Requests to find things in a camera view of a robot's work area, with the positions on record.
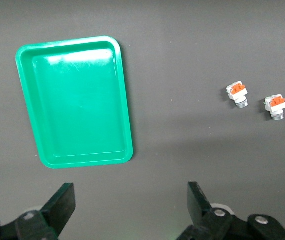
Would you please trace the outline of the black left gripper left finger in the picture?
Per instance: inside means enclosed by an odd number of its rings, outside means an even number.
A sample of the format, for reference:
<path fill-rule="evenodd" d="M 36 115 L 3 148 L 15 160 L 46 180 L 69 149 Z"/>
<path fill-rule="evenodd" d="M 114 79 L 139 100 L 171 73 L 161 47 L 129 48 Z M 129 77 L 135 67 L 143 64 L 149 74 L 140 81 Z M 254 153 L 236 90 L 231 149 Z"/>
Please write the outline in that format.
<path fill-rule="evenodd" d="M 75 186 L 64 183 L 40 209 L 15 221 L 19 240 L 57 240 L 76 209 Z"/>

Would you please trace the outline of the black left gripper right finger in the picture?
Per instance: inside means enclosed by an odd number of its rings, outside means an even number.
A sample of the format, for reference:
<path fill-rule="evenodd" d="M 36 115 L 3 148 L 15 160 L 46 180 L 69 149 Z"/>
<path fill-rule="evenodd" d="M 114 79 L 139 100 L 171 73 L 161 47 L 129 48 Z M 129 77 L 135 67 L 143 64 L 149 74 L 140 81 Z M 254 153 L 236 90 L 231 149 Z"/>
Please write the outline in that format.
<path fill-rule="evenodd" d="M 181 240 L 223 240 L 233 221 L 223 208 L 213 208 L 197 182 L 187 184 L 187 208 L 192 225 L 179 236 Z"/>

